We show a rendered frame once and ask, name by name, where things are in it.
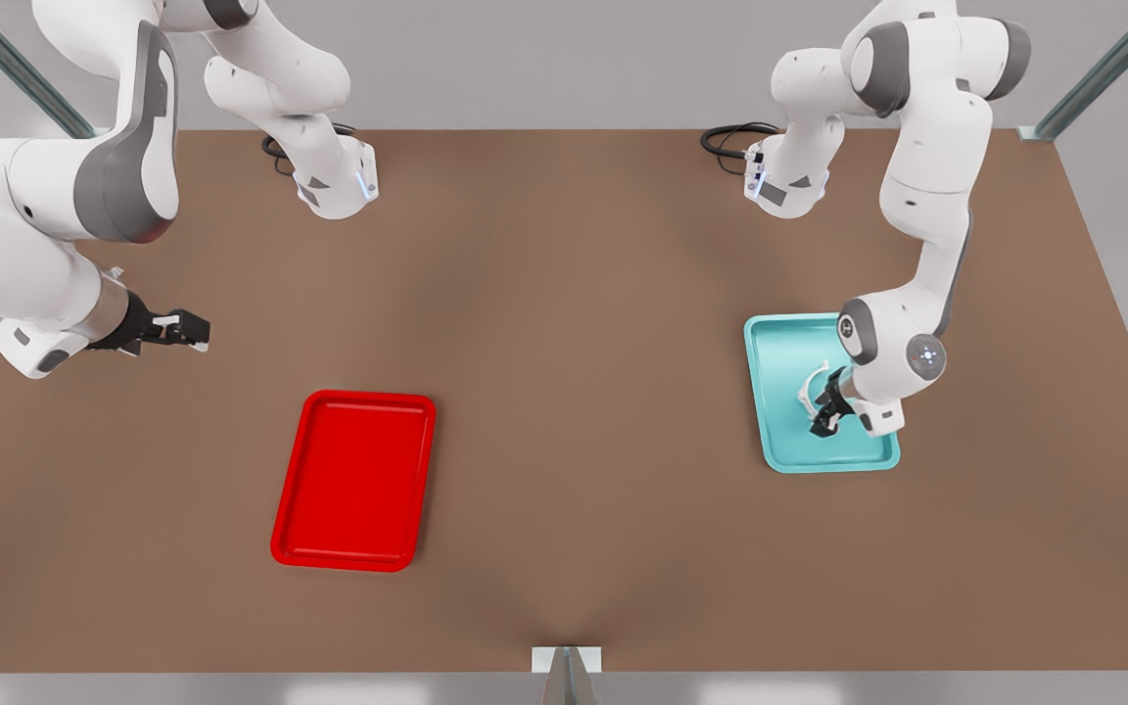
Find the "red rectangular tray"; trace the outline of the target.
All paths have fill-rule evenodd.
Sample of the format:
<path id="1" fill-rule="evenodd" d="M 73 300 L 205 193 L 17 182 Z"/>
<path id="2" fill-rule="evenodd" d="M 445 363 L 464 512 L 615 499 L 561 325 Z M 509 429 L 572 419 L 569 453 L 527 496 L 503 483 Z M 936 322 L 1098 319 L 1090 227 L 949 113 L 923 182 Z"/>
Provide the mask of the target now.
<path id="1" fill-rule="evenodd" d="M 415 556 L 437 407 L 318 390 L 305 400 L 268 547 L 287 566 L 394 573 Z"/>

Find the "white drainage pipe clamp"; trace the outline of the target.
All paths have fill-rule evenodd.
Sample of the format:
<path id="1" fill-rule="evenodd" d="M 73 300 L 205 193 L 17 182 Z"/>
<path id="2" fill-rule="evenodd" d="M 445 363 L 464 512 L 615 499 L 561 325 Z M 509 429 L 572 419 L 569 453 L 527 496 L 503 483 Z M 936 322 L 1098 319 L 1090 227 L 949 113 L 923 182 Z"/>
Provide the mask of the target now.
<path id="1" fill-rule="evenodd" d="M 807 374 L 807 379 L 803 380 L 800 389 L 797 389 L 797 400 L 800 400 L 803 405 L 803 409 L 807 411 L 809 418 L 816 418 L 816 415 L 819 414 L 821 406 L 820 403 L 816 400 L 818 393 L 812 393 L 812 385 L 816 384 L 819 376 L 828 376 L 829 371 L 831 371 L 831 364 L 829 364 L 829 361 L 826 359 L 820 365 L 816 367 L 816 370 L 812 370 L 810 374 Z"/>

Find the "teal rectangular tray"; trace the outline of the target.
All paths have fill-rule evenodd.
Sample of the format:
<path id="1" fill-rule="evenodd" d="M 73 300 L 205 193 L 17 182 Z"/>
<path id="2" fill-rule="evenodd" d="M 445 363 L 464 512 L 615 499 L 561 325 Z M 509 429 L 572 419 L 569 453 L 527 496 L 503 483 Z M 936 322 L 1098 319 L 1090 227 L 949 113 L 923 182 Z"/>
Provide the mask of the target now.
<path id="1" fill-rule="evenodd" d="M 811 433 L 812 418 L 797 400 L 807 374 L 823 360 L 831 374 L 849 364 L 838 343 L 837 312 L 761 315 L 748 318 L 744 344 L 765 460 L 782 474 L 887 470 L 901 459 L 897 437 L 869 437 L 856 416 L 841 418 L 834 437 Z M 823 391 L 819 376 L 812 393 Z"/>

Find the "silver frame post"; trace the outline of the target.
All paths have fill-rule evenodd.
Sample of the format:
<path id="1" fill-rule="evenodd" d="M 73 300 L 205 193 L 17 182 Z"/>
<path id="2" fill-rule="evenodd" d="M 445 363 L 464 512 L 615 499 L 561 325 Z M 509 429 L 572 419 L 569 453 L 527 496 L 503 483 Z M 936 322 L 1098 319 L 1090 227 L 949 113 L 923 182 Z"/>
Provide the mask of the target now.
<path id="1" fill-rule="evenodd" d="M 591 675 L 601 673 L 599 646 L 536 646 L 534 675 L 547 675 L 541 705 L 601 705 Z"/>
<path id="2" fill-rule="evenodd" d="M 1022 142 L 1054 143 L 1083 113 L 1105 94 L 1110 85 L 1128 71 L 1128 30 L 1114 41 L 1110 49 L 1079 77 L 1077 83 L 1066 92 L 1047 114 L 1033 125 L 1017 126 L 1017 138 Z"/>
<path id="3" fill-rule="evenodd" d="M 68 136 L 91 139 L 97 130 L 80 112 L 50 83 L 39 70 L 24 58 L 12 41 L 0 30 L 0 71 L 9 77 L 46 117 L 52 120 Z"/>

